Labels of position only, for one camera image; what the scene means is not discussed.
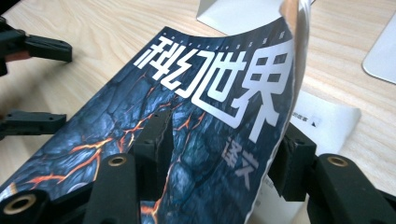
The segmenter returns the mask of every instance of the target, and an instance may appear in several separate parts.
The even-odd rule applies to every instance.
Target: wooden table
[[[8,63],[0,77],[0,115],[12,108],[65,113],[71,118],[164,26],[189,35],[220,36],[195,19],[190,1],[21,1],[4,16],[32,35],[62,39],[74,61],[29,59]],[[356,162],[379,189],[396,195],[396,85],[370,77],[361,62],[395,13],[394,0],[317,0],[303,90],[361,109],[341,154]],[[50,136],[0,141],[0,183]]]

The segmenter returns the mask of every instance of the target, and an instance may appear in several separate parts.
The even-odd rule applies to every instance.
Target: dark blue cover art
[[[94,181],[154,112],[172,109],[167,183],[158,202],[142,202],[142,222],[244,223],[290,116],[293,50],[283,19],[227,37],[165,27],[0,192],[59,198]]]

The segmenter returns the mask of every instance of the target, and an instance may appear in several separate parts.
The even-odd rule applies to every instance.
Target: cracked lava pattern
[[[259,103],[251,106],[242,124],[233,129],[194,105],[191,98],[181,98],[154,80],[152,75],[157,70],[153,67],[146,65],[140,70],[133,62],[150,45],[158,44],[159,36],[164,33],[186,43],[213,46],[242,43],[246,46],[256,38],[269,36],[270,39],[285,27],[283,21],[277,21],[277,24],[271,23],[250,35],[218,38],[183,35],[165,27],[39,149],[0,188],[0,192],[14,183],[18,191],[44,189],[51,199],[56,199],[77,186],[92,182],[103,158],[126,152],[150,116],[156,110],[170,108],[173,110],[175,149],[169,175],[162,198],[158,202],[141,203],[142,223],[244,223],[266,163],[290,112],[292,78],[289,78],[283,94],[273,96],[280,122],[275,128],[264,124],[259,140],[254,144],[248,140],[248,135],[261,105],[260,96],[252,98],[253,103]],[[215,51],[214,47],[206,50]],[[196,60],[193,67],[180,76],[181,83],[191,82],[198,72],[203,61]],[[177,66],[174,64],[170,70],[175,69]],[[213,105],[225,110],[223,106],[232,99]],[[229,137],[252,153],[260,163],[259,168],[249,174],[250,190],[245,188],[244,178],[235,175],[221,157]]]

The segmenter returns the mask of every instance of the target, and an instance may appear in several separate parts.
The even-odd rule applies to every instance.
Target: light wood surface
[[[220,36],[195,19],[198,0],[26,0],[4,16],[31,35],[62,39],[74,61],[8,63],[0,77],[0,115],[12,108],[65,113],[71,118],[164,26],[189,35]],[[396,195],[396,85],[370,77],[361,62],[396,10],[394,0],[317,0],[303,90],[361,109],[341,154],[379,189]],[[0,183],[49,136],[0,141]]]

